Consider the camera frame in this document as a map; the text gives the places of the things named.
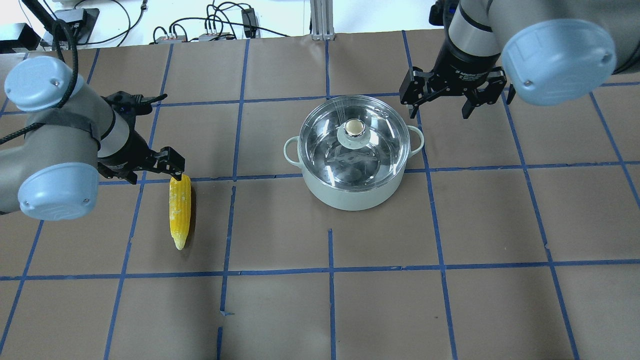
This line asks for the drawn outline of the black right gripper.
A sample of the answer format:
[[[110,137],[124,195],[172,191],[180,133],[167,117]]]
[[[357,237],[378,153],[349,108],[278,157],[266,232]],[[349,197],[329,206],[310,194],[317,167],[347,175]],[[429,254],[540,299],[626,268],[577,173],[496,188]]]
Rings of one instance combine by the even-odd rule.
[[[445,96],[466,97],[461,109],[463,119],[482,105],[495,104],[507,84],[505,69],[496,66],[500,55],[478,56],[442,47],[430,71],[411,66],[398,90],[409,118],[416,118],[422,104]]]

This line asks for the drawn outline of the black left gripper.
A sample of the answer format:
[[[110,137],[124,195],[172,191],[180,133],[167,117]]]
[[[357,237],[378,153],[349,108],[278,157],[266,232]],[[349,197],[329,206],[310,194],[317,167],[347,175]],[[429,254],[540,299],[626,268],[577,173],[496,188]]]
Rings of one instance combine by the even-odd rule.
[[[100,145],[98,173],[104,178],[117,178],[131,185],[138,182],[137,171],[167,174],[177,182],[183,178],[185,158],[171,146],[154,152],[135,130],[126,135],[112,130]]]

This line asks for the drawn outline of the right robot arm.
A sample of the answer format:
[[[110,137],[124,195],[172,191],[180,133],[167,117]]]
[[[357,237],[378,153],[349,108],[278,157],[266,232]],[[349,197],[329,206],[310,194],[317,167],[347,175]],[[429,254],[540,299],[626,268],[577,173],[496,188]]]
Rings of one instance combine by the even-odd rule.
[[[411,66],[400,89],[410,117],[464,97],[462,117],[504,90],[535,106],[576,100],[614,75],[639,71],[637,0],[437,0],[429,23],[445,37],[430,71]]]

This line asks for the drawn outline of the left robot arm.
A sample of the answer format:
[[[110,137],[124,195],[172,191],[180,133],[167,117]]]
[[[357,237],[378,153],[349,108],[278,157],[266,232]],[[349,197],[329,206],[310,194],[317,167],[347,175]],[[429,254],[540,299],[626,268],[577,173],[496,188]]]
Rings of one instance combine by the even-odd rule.
[[[137,117],[150,114],[165,94],[101,96],[61,59],[46,55],[12,68],[4,91],[27,120],[1,139],[23,137],[22,145],[1,151],[2,215],[73,220],[96,206],[100,177],[132,185],[139,171],[183,178],[185,158],[170,146],[151,150],[135,130]]]

